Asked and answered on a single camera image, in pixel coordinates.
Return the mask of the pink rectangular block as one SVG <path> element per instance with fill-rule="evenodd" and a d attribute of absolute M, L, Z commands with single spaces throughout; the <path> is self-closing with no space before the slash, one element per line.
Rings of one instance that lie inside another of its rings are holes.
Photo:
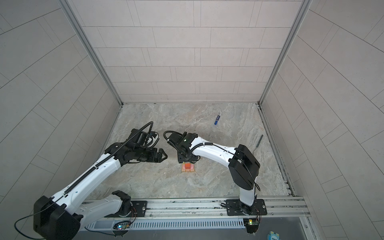
<path fill-rule="evenodd" d="M 182 170 L 187 171 L 187 170 L 193 170 L 195 168 L 194 164 L 191 163 L 183 163 L 182 164 Z"/>

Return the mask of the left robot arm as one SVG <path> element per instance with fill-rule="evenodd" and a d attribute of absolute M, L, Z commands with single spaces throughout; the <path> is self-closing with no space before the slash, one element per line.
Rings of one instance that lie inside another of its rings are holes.
<path fill-rule="evenodd" d="M 82 228 L 109 215 L 135 219 L 137 210 L 131 197 L 123 191 L 114 191 L 89 205 L 84 204 L 84 200 L 108 176 L 126 164 L 165 160 L 167 155 L 155 147 L 158 141 L 157 132 L 133 129 L 125 142 L 111 144 L 71 184 L 50 198 L 42 196 L 35 202 L 34 231 L 46 240 L 71 240 Z"/>

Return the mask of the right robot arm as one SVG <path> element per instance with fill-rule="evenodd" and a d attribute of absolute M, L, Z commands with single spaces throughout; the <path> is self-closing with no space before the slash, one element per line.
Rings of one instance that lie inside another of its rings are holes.
<path fill-rule="evenodd" d="M 194 164 L 201 157 L 225 166 L 231 173 L 234 183 L 240 187 L 239 203 L 236 207 L 227 204 L 227 209 L 240 211 L 244 215 L 258 215 L 257 193 L 260 190 L 256 183 L 260 163 L 244 145 L 226 147 L 209 142 L 197 134 L 165 131 L 163 137 L 178 153 L 178 162 Z"/>

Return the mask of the blue marker pen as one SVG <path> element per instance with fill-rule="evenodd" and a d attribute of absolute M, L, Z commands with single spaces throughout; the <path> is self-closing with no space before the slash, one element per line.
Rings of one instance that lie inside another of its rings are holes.
<path fill-rule="evenodd" d="M 218 113 L 214 125 L 217 125 L 217 124 L 218 124 L 218 121 L 219 121 L 219 119 L 220 119 L 220 117 L 221 117 L 221 114 L 222 114 L 222 112 L 219 112 L 219 113 Z"/>

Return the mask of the dark grey pen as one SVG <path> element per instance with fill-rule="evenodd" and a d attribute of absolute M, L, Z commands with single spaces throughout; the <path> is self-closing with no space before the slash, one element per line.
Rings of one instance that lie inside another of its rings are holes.
<path fill-rule="evenodd" d="M 258 140 L 258 142 L 257 142 L 256 148 L 258 148 L 258 147 L 260 146 L 263 137 L 264 137 L 264 135 L 261 135 L 261 136 L 260 136 L 260 138 L 259 138 L 259 140 Z"/>

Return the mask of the left circuit board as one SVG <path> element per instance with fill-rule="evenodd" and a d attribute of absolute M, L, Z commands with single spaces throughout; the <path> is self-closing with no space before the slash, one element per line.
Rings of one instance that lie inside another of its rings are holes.
<path fill-rule="evenodd" d="M 132 224 L 131 221 L 121 221 L 121 222 L 115 223 L 115 225 L 113 226 L 113 230 L 127 231 L 130 228 L 131 224 Z"/>

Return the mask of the circuit board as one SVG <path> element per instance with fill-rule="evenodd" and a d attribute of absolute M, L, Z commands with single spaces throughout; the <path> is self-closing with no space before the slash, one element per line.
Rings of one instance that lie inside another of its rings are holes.
<path fill-rule="evenodd" d="M 131 224 L 132 224 L 131 221 L 121 221 L 121 222 L 115 223 L 115 225 L 113 226 L 113 230 L 127 231 L 130 228 Z"/>
<path fill-rule="evenodd" d="M 243 219 L 244 226 L 248 234 L 255 234 L 260 226 L 259 219 Z"/>

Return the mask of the right circuit board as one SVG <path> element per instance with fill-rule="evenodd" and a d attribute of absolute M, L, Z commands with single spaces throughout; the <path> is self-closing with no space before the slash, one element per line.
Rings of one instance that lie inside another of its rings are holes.
<path fill-rule="evenodd" d="M 244 226 L 248 234 L 255 234 L 260 226 L 259 219 L 243 219 Z"/>

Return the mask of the light blue object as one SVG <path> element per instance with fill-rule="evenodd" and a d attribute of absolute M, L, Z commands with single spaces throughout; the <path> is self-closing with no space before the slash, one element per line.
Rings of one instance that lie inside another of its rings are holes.
<path fill-rule="evenodd" d="M 278 233 L 270 231 L 267 235 L 267 240 L 280 240 L 280 235 Z"/>

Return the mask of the aluminium mounting rail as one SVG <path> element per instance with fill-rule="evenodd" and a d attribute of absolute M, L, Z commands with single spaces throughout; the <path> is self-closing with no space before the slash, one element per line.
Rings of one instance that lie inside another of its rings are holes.
<path fill-rule="evenodd" d="M 226 219 L 308 217 L 310 211 L 302 197 L 262 197 L 252 207 L 242 207 L 236 198 L 133 199 L 122 212 L 119 197 L 86 200 L 78 207 L 69 205 L 70 198 L 58 201 L 66 210 L 82 215 L 85 220 L 161 220 L 161 219 Z"/>

